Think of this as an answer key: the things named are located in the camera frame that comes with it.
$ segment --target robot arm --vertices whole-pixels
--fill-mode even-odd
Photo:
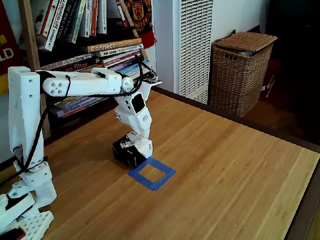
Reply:
[[[29,158],[40,122],[40,89],[52,97],[108,95],[119,106],[115,116],[132,127],[136,135],[148,139],[152,118],[146,106],[150,89],[161,82],[142,82],[134,88],[133,80],[105,69],[93,68],[86,72],[37,71],[27,67],[10,67],[9,81],[9,141],[10,150],[20,160],[14,162],[17,172]],[[22,213],[28,217],[39,208],[51,204],[57,197],[52,183],[52,173],[44,158],[42,131],[27,170],[20,174],[21,180],[12,185],[8,200],[23,198],[9,210],[3,210],[7,200],[0,198],[0,231]]]

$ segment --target wicker basket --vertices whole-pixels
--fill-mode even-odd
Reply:
[[[266,34],[239,32],[214,42],[209,104],[245,116],[259,99],[276,39]]]
[[[244,117],[258,102],[260,91],[261,86],[247,94],[238,94],[212,86],[210,105],[239,117]]]

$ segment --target book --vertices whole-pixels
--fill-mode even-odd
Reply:
[[[40,48],[40,49],[50,51],[50,52],[52,51],[54,44],[55,44],[57,34],[58,34],[58,29],[60,27],[60,23],[62,21],[63,14],[65,12],[66,5],[67,5],[66,0],[59,1],[57,8],[56,8],[56,11],[55,11],[55,14],[54,14],[54,18],[52,21],[50,32],[48,34],[48,39],[46,40],[44,47]]]
[[[91,14],[91,32],[90,36],[96,36],[97,30],[97,15],[98,15],[98,0],[92,0],[92,14]]]
[[[98,0],[96,33],[107,34],[107,0]]]
[[[138,45],[141,43],[142,43],[141,38],[134,38],[134,39],[128,39],[128,40],[122,40],[122,41],[114,41],[114,42],[102,43],[97,45],[85,46],[83,50],[87,51],[88,53],[94,53],[94,52],[100,52],[100,51],[109,50],[109,49],[117,49],[117,48]]]
[[[115,3],[116,3],[116,6],[118,7],[118,10],[119,10],[119,13],[121,16],[121,20],[122,20],[122,24],[126,28],[126,27],[128,27],[128,22],[127,22],[125,15],[124,15],[124,11],[122,9],[121,3],[119,0],[116,0]]]
[[[55,71],[61,71],[61,72],[73,72],[73,71],[80,71],[82,69],[85,69],[93,64],[97,64],[100,62],[99,58],[89,58],[82,61],[74,62],[72,64],[61,66],[58,68],[55,68]]]
[[[90,104],[93,104],[93,103],[101,100],[102,98],[103,97],[90,97],[87,100],[81,102],[80,104],[78,104],[78,105],[76,105],[74,107],[71,107],[71,108],[69,108],[67,110],[63,110],[63,109],[60,109],[60,108],[54,106],[54,107],[52,107],[50,109],[50,112],[52,114],[54,114],[55,116],[57,116],[58,118],[61,118],[61,117],[65,116],[65,115],[67,115],[69,113],[72,113],[72,112],[78,110],[78,109],[81,109],[81,108],[86,107],[86,106],[88,106]]]
[[[71,57],[71,58],[68,58],[66,60],[62,60],[62,61],[58,61],[58,62],[54,62],[54,63],[48,64],[48,65],[42,66],[42,67],[40,67],[40,69],[41,70],[56,69],[56,68],[59,68],[59,67],[62,67],[62,66],[66,66],[66,65],[69,65],[69,64],[80,62],[80,61],[85,60],[85,59],[90,59],[92,57],[94,57],[93,53],[86,53],[86,54],[83,54],[83,55],[80,55],[80,56]]]
[[[124,26],[116,0],[107,0],[106,17],[106,28],[108,29],[108,31]]]
[[[106,56],[110,56],[110,55],[126,53],[126,52],[130,52],[132,50],[139,50],[139,49],[143,49],[143,48],[144,48],[143,44],[137,44],[137,45],[133,45],[133,46],[125,46],[125,47],[110,49],[110,50],[106,50],[106,51],[99,51],[99,52],[95,52],[94,54],[99,57],[106,57]]]
[[[79,30],[80,30],[80,24],[82,21],[82,17],[86,8],[86,2],[87,0],[79,0],[80,2],[77,4],[76,9],[74,11],[74,15],[71,21],[70,30],[67,33],[66,41],[68,43],[75,44],[77,42]]]
[[[110,68],[111,66],[119,64],[121,62],[133,59],[135,57],[135,55],[137,55],[139,57],[141,55],[140,50],[132,50],[132,51],[128,51],[125,53],[115,55],[113,57],[108,57],[106,59],[103,59],[102,63],[104,65],[104,67],[107,69],[107,68]]]
[[[91,70],[93,68],[103,68],[104,66],[102,64],[94,64],[94,65],[91,65],[91,66],[88,66],[86,68],[82,68],[82,69],[79,69],[79,70],[76,70],[75,72],[81,72],[81,73],[91,73]]]
[[[74,6],[75,6],[76,0],[67,0],[66,4],[65,4],[65,9],[62,15],[62,20],[58,29],[58,32],[56,34],[55,37],[55,41],[54,41],[54,46],[57,47],[58,45],[61,44],[62,38],[65,36],[65,30],[67,27],[67,22],[69,18],[72,18],[71,13],[72,10],[74,10]]]
[[[144,64],[147,64],[147,60],[146,60],[146,59],[143,60],[143,63],[144,63]],[[127,73],[130,73],[130,72],[138,69],[138,68],[139,68],[139,64],[136,63],[136,64],[133,64],[133,65],[131,65],[131,66],[129,66],[129,67],[126,67],[126,68],[123,68],[123,69],[121,69],[121,70],[118,70],[117,72],[120,73],[120,74],[127,74]]]
[[[76,12],[76,8],[79,5],[79,1],[81,1],[81,0],[74,0],[70,16],[68,17],[68,20],[67,20],[65,28],[64,28],[64,32],[63,32],[64,39],[62,39],[62,41],[66,41],[66,38],[68,35],[67,33],[70,32],[71,23],[72,23],[72,20],[74,19],[74,15]]]
[[[103,97],[103,98],[100,99],[99,101],[95,101],[95,102],[93,102],[93,103],[91,103],[91,104],[89,104],[89,105],[87,105],[87,106],[84,106],[84,107],[79,108],[79,109],[77,109],[77,110],[75,110],[75,111],[73,111],[73,112],[68,113],[67,115],[64,115],[62,118],[69,117],[69,116],[71,116],[71,115],[73,115],[73,114],[75,114],[75,113],[78,113],[78,112],[80,112],[80,111],[82,111],[82,110],[84,110],[84,109],[87,109],[87,108],[89,108],[89,107],[91,107],[91,106],[93,106],[93,105],[99,104],[99,103],[101,103],[101,102],[103,102],[104,100],[107,100],[107,99],[108,99],[108,97]]]
[[[72,96],[72,97],[69,97],[68,99],[65,99],[59,102],[58,104],[55,104],[55,106],[62,110],[68,110],[75,107],[76,105],[83,103],[89,98],[90,98],[89,96]]]
[[[58,3],[59,0],[33,0],[31,2],[35,41],[38,47],[46,44]]]
[[[82,15],[80,24],[79,36],[89,38],[91,32],[91,14],[92,14],[92,1],[86,0],[85,11]]]
[[[149,62],[146,63],[146,65],[151,68],[151,64]],[[142,66],[142,73],[143,74],[147,74],[149,73],[150,70],[148,68],[145,68],[144,66]],[[131,78],[132,80],[139,78],[140,77],[140,69],[135,69],[133,71],[130,71],[128,73],[125,74],[126,76],[128,76],[129,78]]]
[[[116,71],[128,68],[130,66],[133,66],[136,63],[137,63],[137,60],[135,58],[131,58],[131,59],[127,60],[127,61],[123,61],[123,62],[121,62],[119,64],[116,64],[116,65],[114,65],[112,67],[109,67],[108,69],[111,70],[111,71],[116,72]]]

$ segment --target blue painter's tape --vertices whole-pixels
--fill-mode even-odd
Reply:
[[[161,178],[160,180],[156,182],[152,182],[146,177],[142,176],[140,174],[140,171],[145,168],[145,166],[151,165],[156,169],[159,169],[160,171],[164,172],[166,175]],[[143,163],[141,163],[137,168],[130,170],[128,172],[128,175],[135,179],[138,183],[144,185],[148,189],[154,191],[159,190],[165,183],[168,181],[174,174],[176,173],[175,170],[172,168],[164,165],[162,162],[159,162],[158,160],[154,159],[153,157],[149,157],[147,160],[145,160]]]

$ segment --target book titled connect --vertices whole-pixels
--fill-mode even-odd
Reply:
[[[129,40],[123,40],[123,41],[102,43],[98,45],[91,45],[91,46],[86,46],[85,48],[88,53],[94,53],[94,52],[118,49],[118,48],[133,46],[133,45],[139,45],[141,43],[142,43],[141,38],[135,38],[135,39],[129,39]]]

